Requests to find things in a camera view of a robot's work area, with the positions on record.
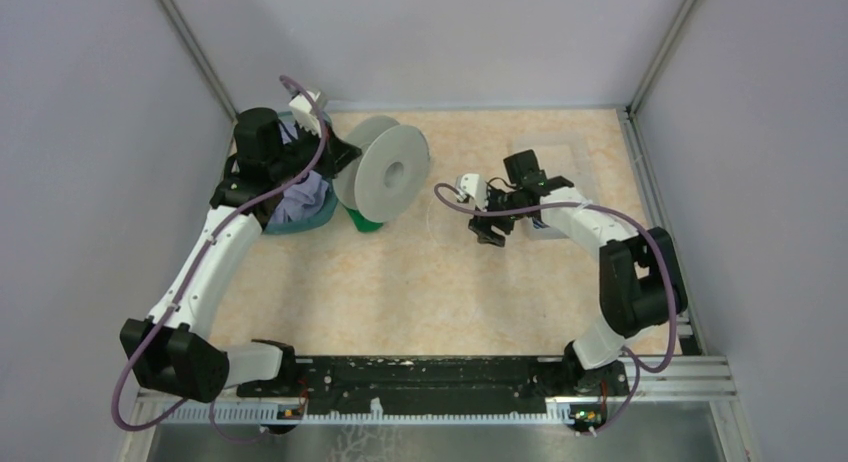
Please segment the white filament spool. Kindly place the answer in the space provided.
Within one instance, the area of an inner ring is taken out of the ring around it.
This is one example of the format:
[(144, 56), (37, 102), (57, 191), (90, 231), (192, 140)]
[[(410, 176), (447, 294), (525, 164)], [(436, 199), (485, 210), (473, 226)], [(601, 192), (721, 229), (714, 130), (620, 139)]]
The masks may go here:
[(386, 223), (405, 212), (430, 171), (429, 145), (415, 126), (377, 115), (344, 139), (361, 155), (341, 170), (332, 185), (339, 202), (366, 220)]

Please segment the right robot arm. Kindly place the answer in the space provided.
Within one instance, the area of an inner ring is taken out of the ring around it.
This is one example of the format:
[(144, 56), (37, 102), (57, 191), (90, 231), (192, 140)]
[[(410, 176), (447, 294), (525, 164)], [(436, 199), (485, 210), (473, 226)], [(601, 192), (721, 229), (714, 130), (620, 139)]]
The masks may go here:
[(600, 315), (566, 346), (562, 370), (569, 390), (588, 394), (601, 386), (622, 347), (687, 310), (673, 240), (661, 227), (646, 229), (591, 202), (571, 180), (548, 176), (532, 150), (505, 158), (504, 166), (504, 189), (479, 174), (465, 174), (456, 182), (457, 199), (473, 202), (469, 228), (481, 244), (504, 246), (516, 222), (527, 218), (561, 233), (598, 262)]

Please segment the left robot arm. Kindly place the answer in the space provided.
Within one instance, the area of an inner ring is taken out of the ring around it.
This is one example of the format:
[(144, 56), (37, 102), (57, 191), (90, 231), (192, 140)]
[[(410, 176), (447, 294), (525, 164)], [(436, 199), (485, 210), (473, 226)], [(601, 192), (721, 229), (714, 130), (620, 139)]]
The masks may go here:
[(149, 390), (202, 403), (227, 388), (261, 381), (277, 396), (300, 381), (291, 346), (253, 340), (231, 348), (209, 342), (229, 284), (271, 224), (286, 189), (310, 175), (337, 175), (359, 148), (340, 140), (320, 110), (248, 109), (237, 116), (236, 151), (214, 189), (201, 233), (171, 286), (143, 319), (128, 319), (119, 340), (128, 361), (112, 400), (130, 378)]

